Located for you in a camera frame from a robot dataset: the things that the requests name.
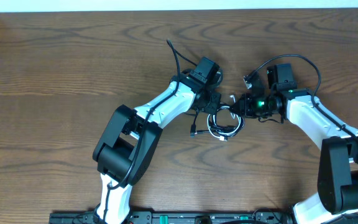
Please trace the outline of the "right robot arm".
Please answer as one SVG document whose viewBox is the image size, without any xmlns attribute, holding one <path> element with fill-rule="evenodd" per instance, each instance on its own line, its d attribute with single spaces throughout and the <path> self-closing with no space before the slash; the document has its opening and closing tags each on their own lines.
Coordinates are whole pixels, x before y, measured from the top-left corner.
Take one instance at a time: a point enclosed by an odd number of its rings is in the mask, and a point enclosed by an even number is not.
<svg viewBox="0 0 358 224">
<path fill-rule="evenodd" d="M 269 94 L 257 70 L 244 77 L 250 93 L 231 112 L 261 123 L 273 114 L 298 126 L 320 150 L 318 191 L 292 207 L 293 223 L 358 223 L 358 129 L 320 102 L 315 91 L 297 87 L 291 65 L 267 68 Z"/>
</svg>

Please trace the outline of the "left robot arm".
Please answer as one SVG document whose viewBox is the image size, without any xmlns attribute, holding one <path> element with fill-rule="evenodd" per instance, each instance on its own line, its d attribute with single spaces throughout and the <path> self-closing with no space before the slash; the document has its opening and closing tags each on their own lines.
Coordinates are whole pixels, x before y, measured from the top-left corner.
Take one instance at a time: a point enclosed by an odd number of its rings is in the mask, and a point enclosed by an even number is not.
<svg viewBox="0 0 358 224">
<path fill-rule="evenodd" d="M 173 76 L 168 88 L 150 102 L 115 110 L 93 152 L 103 183 L 95 223 L 127 218 L 132 188 L 149 167 L 164 127 L 188 110 L 215 114 L 221 99 L 215 88 L 222 80 L 219 65 L 203 57 L 194 69 Z"/>
</svg>

